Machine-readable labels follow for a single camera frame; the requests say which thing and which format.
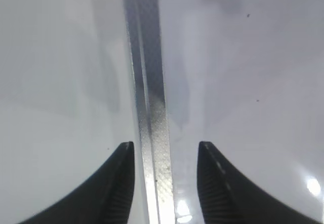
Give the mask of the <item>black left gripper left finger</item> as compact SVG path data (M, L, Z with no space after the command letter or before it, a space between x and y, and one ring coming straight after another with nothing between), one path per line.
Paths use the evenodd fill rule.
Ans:
M127 223L134 196L134 144L121 143L85 182L24 223Z

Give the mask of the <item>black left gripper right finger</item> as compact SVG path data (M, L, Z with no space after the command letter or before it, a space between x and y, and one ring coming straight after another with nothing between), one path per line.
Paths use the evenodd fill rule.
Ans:
M316 223L242 174L211 142L200 142L197 191L205 223Z

